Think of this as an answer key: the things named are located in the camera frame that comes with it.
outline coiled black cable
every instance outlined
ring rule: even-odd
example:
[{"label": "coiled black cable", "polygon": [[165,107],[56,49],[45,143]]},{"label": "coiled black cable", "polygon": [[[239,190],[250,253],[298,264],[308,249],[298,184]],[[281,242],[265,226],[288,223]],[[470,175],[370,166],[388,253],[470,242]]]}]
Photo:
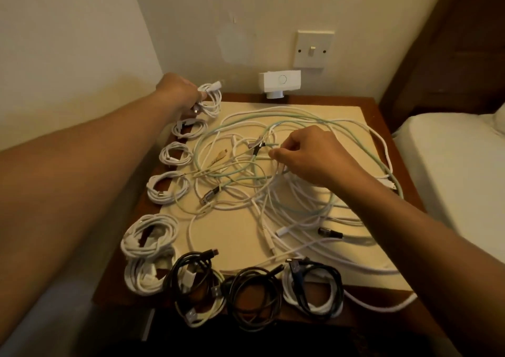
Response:
[{"label": "coiled black cable", "polygon": [[[163,287],[170,295],[174,304],[178,305],[182,313],[188,313],[211,293],[214,281],[211,258],[218,254],[217,249],[209,249],[205,252],[188,252],[175,261],[172,269],[165,278]],[[188,287],[187,291],[183,291],[179,285],[179,271],[186,265],[189,269],[193,269],[191,273],[196,273],[197,271],[201,272],[202,277],[199,279],[199,282],[192,284],[191,287]],[[191,295],[204,284],[206,291],[205,294],[199,295],[201,296],[201,299],[195,300],[192,298]]]},{"label": "coiled black cable", "polygon": [[[282,304],[282,284],[275,275],[284,269],[279,265],[272,271],[264,268],[249,267],[242,269],[235,276],[228,277],[221,284],[221,291],[226,299],[228,313],[237,321],[240,328],[257,332],[274,322],[279,315]],[[250,285],[262,285],[265,289],[262,303],[254,309],[242,309],[236,302],[240,293]]]},{"label": "coiled black cable", "polygon": [[[293,279],[291,287],[293,289],[293,293],[296,297],[296,302],[298,303],[299,308],[305,314],[307,314],[307,316],[310,316],[315,320],[325,321],[331,317],[334,317],[338,313],[340,307],[342,306],[342,303],[344,302],[344,286],[342,284],[342,277],[340,276],[339,271],[334,267],[322,263],[313,262],[310,261],[309,259],[302,260],[294,258],[294,259],[288,259],[286,260],[286,262],[289,264],[289,267],[291,269],[291,276]],[[305,289],[304,289],[305,276],[311,271],[316,270],[326,271],[335,281],[336,284],[336,292],[333,297],[331,306],[325,313],[314,313],[310,309],[309,302],[307,301],[307,297],[305,296]]]}]

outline wooden table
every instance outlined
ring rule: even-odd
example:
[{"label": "wooden table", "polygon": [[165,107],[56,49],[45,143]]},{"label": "wooden table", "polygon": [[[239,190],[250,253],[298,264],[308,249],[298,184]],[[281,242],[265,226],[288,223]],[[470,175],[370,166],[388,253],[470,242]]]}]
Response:
[{"label": "wooden table", "polygon": [[[395,176],[401,183],[405,200],[424,211],[421,199],[408,175],[407,169],[401,159],[400,153],[396,149],[393,139],[388,131],[379,108],[373,98],[340,97],[340,96],[302,96],[288,95],[283,99],[266,99],[264,95],[256,94],[224,94],[224,101],[249,102],[249,103],[280,103],[286,104],[314,104],[314,105],[341,105],[358,106],[363,111],[367,124],[377,131],[386,141],[389,148],[389,156],[394,165]],[[175,140],[174,136],[169,137],[168,143]],[[377,152],[381,160],[385,162],[384,150],[380,142],[374,138]],[[167,170],[174,170],[175,167],[168,167],[159,162],[153,169],[152,175],[159,175]],[[159,183],[160,190],[167,190],[170,180]],[[144,191],[131,215],[130,223],[134,223],[142,215],[148,213],[159,213],[160,206],[152,203]],[[93,296],[93,301],[98,305],[124,305],[124,306],[144,306],[149,308],[167,308],[171,303],[165,294],[157,294],[150,297],[141,297],[129,291],[123,280],[123,272],[126,261],[121,253],[119,245],[114,252],[109,264],[98,284]],[[324,284],[307,284],[307,294],[315,301],[324,301],[327,298],[327,288]],[[386,306],[400,303],[409,296],[409,292],[401,290],[371,288],[360,286],[345,286],[352,295],[371,305]],[[280,315],[281,320],[310,322],[306,316],[298,310],[283,305]],[[443,331],[433,320],[430,313],[420,300],[414,301],[407,308],[397,313],[380,314],[362,308],[346,300],[342,314],[336,319],[328,322],[332,325],[357,327],[364,330],[381,331],[412,331],[421,334],[443,335]]]}]

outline forearm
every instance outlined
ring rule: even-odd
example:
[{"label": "forearm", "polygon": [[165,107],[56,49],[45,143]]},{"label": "forearm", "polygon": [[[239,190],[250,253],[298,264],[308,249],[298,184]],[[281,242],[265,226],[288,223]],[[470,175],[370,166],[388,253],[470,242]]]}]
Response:
[{"label": "forearm", "polygon": [[176,114],[151,94],[0,153],[0,342]]},{"label": "forearm", "polygon": [[505,265],[357,171],[333,190],[462,349],[505,348]]}]

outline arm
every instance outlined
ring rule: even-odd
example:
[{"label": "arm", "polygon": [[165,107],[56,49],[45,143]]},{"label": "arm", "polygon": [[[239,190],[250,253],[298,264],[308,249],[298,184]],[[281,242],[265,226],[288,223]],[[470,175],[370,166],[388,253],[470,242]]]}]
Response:
[{"label": "arm", "polygon": [[155,92],[117,111],[0,152],[0,344],[161,130],[202,96],[166,74]]},{"label": "arm", "polygon": [[504,264],[385,188],[330,131],[294,131],[270,156],[349,205],[460,351],[505,352]]}]

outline mattress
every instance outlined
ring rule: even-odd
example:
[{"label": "mattress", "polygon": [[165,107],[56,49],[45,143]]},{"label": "mattress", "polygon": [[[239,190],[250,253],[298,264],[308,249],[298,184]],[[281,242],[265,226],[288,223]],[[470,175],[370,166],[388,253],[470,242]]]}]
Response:
[{"label": "mattress", "polygon": [[393,137],[427,212],[505,262],[505,135],[492,116],[422,114]]}]

